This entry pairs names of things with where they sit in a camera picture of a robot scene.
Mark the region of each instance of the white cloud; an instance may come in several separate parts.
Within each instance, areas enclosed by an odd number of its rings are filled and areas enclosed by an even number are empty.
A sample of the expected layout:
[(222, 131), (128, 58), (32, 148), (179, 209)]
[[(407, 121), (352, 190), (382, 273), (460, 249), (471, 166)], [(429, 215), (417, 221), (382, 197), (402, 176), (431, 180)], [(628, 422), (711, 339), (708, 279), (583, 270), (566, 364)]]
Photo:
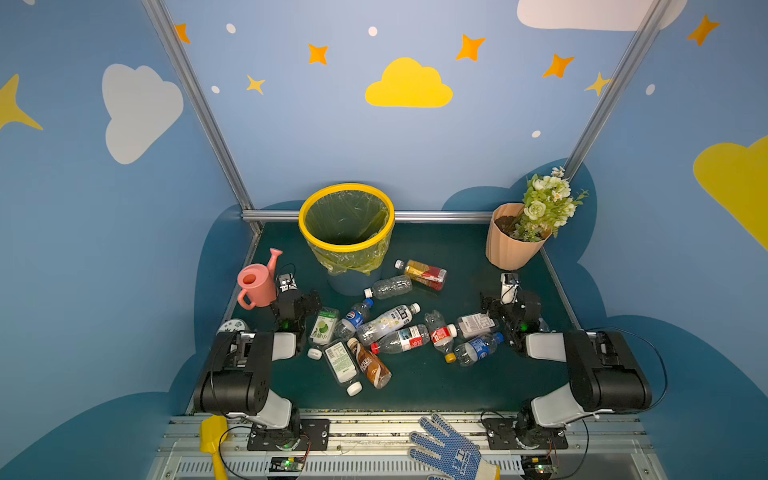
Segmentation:
[(118, 163), (135, 162), (181, 116), (181, 90), (142, 65), (136, 70), (121, 64), (107, 67), (101, 93), (112, 120), (107, 126), (107, 149)]
[[(672, 0), (661, 27), (674, 22), (687, 0)], [(533, 28), (635, 31), (654, 0), (520, 0), (518, 18)]]

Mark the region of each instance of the yellow toy shovel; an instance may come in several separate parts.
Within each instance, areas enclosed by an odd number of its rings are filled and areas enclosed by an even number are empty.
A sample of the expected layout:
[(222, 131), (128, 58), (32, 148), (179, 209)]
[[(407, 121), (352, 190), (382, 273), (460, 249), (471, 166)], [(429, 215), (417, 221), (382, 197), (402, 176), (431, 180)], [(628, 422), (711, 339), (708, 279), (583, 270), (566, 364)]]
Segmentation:
[(214, 456), (214, 475), (216, 480), (227, 480), (227, 470), (219, 455), (219, 442), (227, 436), (227, 418), (214, 415), (200, 424), (200, 451)]

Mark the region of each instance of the ventilation grille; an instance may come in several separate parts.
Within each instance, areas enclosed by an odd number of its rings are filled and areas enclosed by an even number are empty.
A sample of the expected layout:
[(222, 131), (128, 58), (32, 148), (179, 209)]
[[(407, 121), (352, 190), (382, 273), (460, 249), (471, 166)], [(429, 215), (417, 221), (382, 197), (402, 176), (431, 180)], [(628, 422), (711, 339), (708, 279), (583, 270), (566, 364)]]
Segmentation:
[[(520, 458), (509, 456), (504, 459), (485, 457), (488, 463), (497, 465), (502, 475), (520, 475), (523, 473)], [(269, 472), (269, 463), (264, 460), (227, 462), (235, 473), (247, 478), (263, 478)], [(334, 477), (338, 475), (351, 475), (355, 477), (383, 477), (400, 476), (408, 474), (421, 474), (436, 472), (435, 470), (414, 462), (409, 458), (312, 458), (306, 463), (303, 475), (312, 477)], [(214, 467), (209, 458), (187, 457), (183, 458), (176, 471), (175, 479), (183, 478), (213, 478)]]

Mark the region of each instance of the yellow cloud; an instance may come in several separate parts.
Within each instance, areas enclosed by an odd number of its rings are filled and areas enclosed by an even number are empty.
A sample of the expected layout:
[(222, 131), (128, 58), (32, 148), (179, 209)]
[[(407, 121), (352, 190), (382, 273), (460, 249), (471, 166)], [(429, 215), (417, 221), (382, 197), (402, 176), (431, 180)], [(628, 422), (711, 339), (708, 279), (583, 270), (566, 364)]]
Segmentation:
[[(751, 147), (717, 144), (694, 161), (694, 175), (704, 190), (733, 215), (746, 231), (768, 249), (768, 215), (761, 179), (768, 177), (768, 137)], [(750, 186), (742, 178), (755, 178)]]
[(369, 85), (366, 101), (376, 107), (442, 107), (453, 91), (432, 67), (422, 67), (412, 58), (398, 58), (387, 66), (382, 80)]

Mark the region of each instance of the trash can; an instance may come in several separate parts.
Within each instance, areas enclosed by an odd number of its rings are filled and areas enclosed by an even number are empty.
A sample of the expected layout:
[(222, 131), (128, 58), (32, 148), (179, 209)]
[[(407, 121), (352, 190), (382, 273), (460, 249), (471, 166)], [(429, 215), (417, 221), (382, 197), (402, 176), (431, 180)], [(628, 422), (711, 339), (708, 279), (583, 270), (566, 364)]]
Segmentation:
[(304, 202), (299, 228), (328, 282), (342, 295), (358, 296), (381, 278), (395, 225), (392, 201), (363, 184), (323, 188)]

